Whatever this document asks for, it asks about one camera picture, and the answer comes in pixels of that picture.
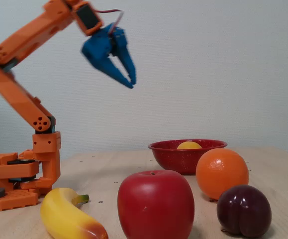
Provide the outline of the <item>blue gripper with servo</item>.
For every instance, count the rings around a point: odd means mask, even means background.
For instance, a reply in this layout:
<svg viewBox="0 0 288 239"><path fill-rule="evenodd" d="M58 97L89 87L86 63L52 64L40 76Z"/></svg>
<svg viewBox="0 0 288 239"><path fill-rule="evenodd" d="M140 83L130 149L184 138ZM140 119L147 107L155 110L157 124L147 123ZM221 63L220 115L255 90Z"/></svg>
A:
<svg viewBox="0 0 288 239"><path fill-rule="evenodd" d="M112 26L113 23L94 33L83 44L81 52L96 69L132 89L136 84L136 69L127 48L126 34L119 26L113 27L112 33L109 33ZM128 73L130 82L113 64L111 54L118 57Z"/></svg>

